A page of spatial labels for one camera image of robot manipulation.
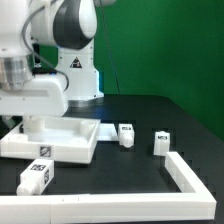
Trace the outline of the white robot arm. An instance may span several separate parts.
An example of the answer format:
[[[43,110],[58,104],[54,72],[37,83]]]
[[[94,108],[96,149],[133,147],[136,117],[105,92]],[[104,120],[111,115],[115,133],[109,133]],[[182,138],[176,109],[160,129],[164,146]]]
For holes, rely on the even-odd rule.
[[[116,0],[0,0],[0,115],[62,116],[104,97],[95,9]]]

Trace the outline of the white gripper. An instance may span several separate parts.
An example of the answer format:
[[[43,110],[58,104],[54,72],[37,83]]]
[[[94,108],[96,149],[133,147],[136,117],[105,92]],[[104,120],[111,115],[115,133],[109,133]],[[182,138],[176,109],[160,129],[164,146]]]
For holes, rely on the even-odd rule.
[[[62,75],[36,75],[22,90],[0,89],[0,115],[62,116],[68,109]]]

